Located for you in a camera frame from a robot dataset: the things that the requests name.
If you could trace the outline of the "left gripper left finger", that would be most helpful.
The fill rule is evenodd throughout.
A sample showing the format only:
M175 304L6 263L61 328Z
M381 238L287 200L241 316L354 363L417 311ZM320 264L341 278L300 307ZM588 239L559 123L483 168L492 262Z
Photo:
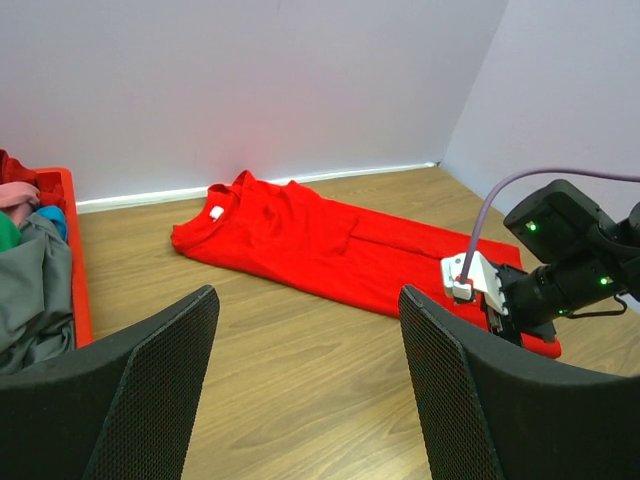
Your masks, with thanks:
M204 285L1 378L4 479L179 479L220 313Z

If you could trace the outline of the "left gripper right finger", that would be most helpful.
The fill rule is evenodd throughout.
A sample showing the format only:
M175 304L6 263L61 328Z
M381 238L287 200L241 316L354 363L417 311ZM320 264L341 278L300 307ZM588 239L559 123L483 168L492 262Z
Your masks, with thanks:
M639 379L567 365L399 296L434 479L636 479Z

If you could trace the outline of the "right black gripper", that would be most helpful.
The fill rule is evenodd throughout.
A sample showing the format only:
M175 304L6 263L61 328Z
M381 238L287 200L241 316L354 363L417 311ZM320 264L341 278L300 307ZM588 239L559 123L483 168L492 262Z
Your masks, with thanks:
M527 273L507 263L490 261L501 281L507 312L497 313L482 302L488 331L516 345L530 335L546 343L555 340L553 321L616 316L627 305L628 259L587 251Z

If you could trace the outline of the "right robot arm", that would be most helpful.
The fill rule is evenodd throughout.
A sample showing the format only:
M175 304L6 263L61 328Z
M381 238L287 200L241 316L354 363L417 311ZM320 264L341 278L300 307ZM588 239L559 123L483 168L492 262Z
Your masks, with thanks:
M567 180L554 180L514 207L504 226L540 261L530 273L497 268L505 312L483 308L488 329L516 345L555 339L558 317L589 318L588 306L639 296L639 210L620 222Z

